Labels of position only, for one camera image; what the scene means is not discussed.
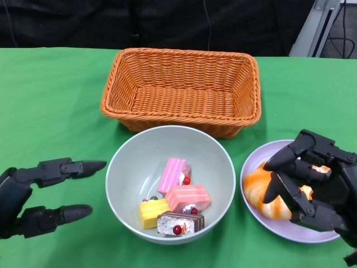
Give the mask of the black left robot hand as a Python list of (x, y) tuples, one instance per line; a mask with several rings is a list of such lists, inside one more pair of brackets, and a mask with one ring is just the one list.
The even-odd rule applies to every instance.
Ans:
[(32, 194), (32, 184), (45, 188), (66, 179), (81, 179), (94, 175), (107, 165), (106, 161), (72, 161), (66, 157), (39, 162), (36, 167), (10, 167), (1, 175), (1, 239), (19, 235), (24, 238), (56, 231), (58, 226), (89, 216), (89, 205), (65, 205), (57, 209), (44, 206), (23, 210)]

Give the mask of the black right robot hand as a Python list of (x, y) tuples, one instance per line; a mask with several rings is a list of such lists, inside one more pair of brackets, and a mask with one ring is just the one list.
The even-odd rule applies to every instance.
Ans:
[(264, 165), (271, 174), (263, 203), (281, 197), (291, 223), (335, 231), (356, 248), (356, 154), (334, 140), (302, 130)]

